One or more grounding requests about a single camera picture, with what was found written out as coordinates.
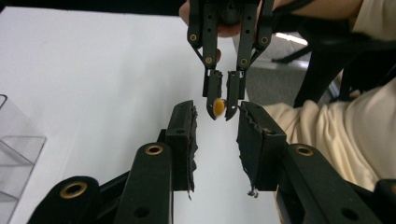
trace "bolt hole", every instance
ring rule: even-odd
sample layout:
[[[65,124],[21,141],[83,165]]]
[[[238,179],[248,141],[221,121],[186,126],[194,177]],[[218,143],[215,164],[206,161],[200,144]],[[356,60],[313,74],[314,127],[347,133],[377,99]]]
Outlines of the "bolt hole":
[[[156,153],[156,152],[159,152],[160,149],[158,147],[151,147],[148,151],[151,153]]]
[[[300,153],[303,156],[312,156],[312,155],[314,155],[314,151],[312,151],[309,148],[297,147],[296,150],[297,150],[298,153]]]
[[[149,215],[149,209],[147,207],[138,207],[134,210],[135,217],[147,217]]]
[[[343,214],[344,217],[350,219],[350,220],[359,220],[358,214],[354,212],[353,210],[349,208],[342,208],[341,213]]]
[[[81,189],[82,189],[81,185],[75,185],[75,186],[72,186],[72,187],[68,188],[66,190],[66,193],[67,194],[74,194],[74,193],[78,192]]]

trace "brass ring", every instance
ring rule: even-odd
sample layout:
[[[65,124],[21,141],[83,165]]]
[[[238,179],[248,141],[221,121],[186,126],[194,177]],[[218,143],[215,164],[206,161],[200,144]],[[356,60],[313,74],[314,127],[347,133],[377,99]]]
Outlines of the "brass ring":
[[[150,156],[156,156],[158,154],[161,154],[162,152],[163,152],[163,148],[158,145],[154,145],[146,148],[146,154]]]
[[[268,42],[268,38],[267,38],[267,37],[263,37],[263,38],[262,38],[262,43],[263,43],[263,44],[266,44],[267,42]]]
[[[81,195],[85,190],[88,188],[87,183],[82,182],[82,181],[76,181],[73,183],[70,183],[61,190],[61,198],[64,199],[72,199],[76,198],[79,195]]]
[[[205,62],[206,63],[212,63],[212,58],[211,57],[207,57],[207,58],[205,58]]]
[[[197,40],[197,36],[196,36],[196,35],[190,35],[190,40],[191,40],[191,41]]]
[[[303,155],[303,156],[312,156],[314,155],[314,151],[310,148],[306,148],[306,147],[297,147],[296,151]]]

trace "chair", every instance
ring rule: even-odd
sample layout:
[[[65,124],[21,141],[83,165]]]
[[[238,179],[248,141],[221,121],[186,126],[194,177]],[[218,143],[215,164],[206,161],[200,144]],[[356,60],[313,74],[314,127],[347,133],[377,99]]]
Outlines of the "chair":
[[[353,74],[353,67],[359,68],[360,63],[353,61],[365,52],[370,54],[394,55],[396,41],[380,41],[370,38],[367,35],[352,34],[349,28],[340,21],[304,20],[299,24],[299,34],[308,42],[312,48],[311,59],[306,71],[303,84],[295,98],[294,107],[300,107],[306,100],[318,102],[321,95],[327,90],[334,78],[344,69],[342,80],[342,92],[348,92],[347,82],[354,78],[360,78]],[[377,62],[381,65],[371,67],[381,67],[384,62]],[[390,69],[396,63],[395,57],[390,57],[386,67]],[[366,77],[374,76],[377,69]]]

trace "screw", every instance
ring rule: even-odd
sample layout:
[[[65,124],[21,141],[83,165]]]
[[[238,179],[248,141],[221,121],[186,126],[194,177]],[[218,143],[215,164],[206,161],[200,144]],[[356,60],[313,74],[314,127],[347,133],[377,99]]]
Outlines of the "screw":
[[[212,58],[211,57],[207,57],[207,58],[205,58],[205,62],[206,63],[212,63]]]

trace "small yellow object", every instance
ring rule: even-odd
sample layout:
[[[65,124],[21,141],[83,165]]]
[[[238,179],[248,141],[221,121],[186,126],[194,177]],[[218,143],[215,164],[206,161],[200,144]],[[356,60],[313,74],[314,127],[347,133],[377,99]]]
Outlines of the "small yellow object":
[[[225,100],[223,99],[216,99],[215,102],[213,103],[213,114],[216,117],[219,117],[222,113],[224,113],[226,107]]]

